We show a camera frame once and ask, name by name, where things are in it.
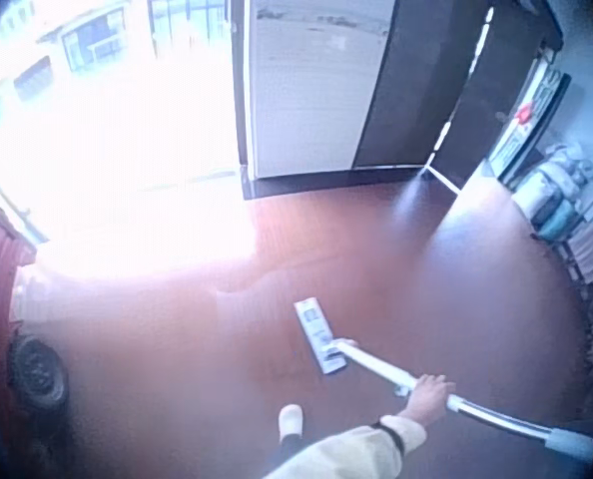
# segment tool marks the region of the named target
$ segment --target brown floor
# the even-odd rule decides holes
[[[186,244],[184,268],[55,281],[49,322],[28,327],[70,369],[78,467],[96,478],[260,477],[288,402],[303,406],[312,441],[395,412],[390,387],[359,367],[320,374],[293,307],[310,296],[336,335],[414,373],[446,373],[468,399],[548,424],[573,418],[583,332],[563,267],[495,182],[452,201],[417,180],[208,202],[214,213],[193,209],[177,230],[142,232]],[[165,255],[158,241],[118,247],[117,264]],[[449,415],[405,477],[529,477],[542,455]]]

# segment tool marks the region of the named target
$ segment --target mop head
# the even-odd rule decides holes
[[[332,331],[315,297],[295,303],[298,320],[309,341],[309,346],[316,357],[323,374],[330,374],[344,368],[347,363],[343,355],[330,348]]]

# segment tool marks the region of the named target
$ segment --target white slipper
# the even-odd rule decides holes
[[[303,410],[298,404],[289,404],[279,413],[279,442],[291,434],[303,436]]]

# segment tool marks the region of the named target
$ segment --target mop handle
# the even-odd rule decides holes
[[[346,339],[334,340],[330,344],[329,350],[341,352],[349,359],[395,384],[397,387],[411,390],[416,386],[417,379],[409,372],[368,354]],[[472,419],[498,429],[538,440],[543,442],[546,448],[578,460],[584,462],[593,461],[592,437],[564,429],[549,428],[522,421],[481,407],[456,394],[450,394],[448,396],[447,409],[469,416]]]

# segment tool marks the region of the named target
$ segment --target beige sleeve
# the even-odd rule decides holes
[[[414,421],[383,416],[380,422],[398,433],[405,454],[425,441],[425,429]],[[267,479],[394,479],[401,467],[400,453],[389,434],[361,426],[310,446]]]

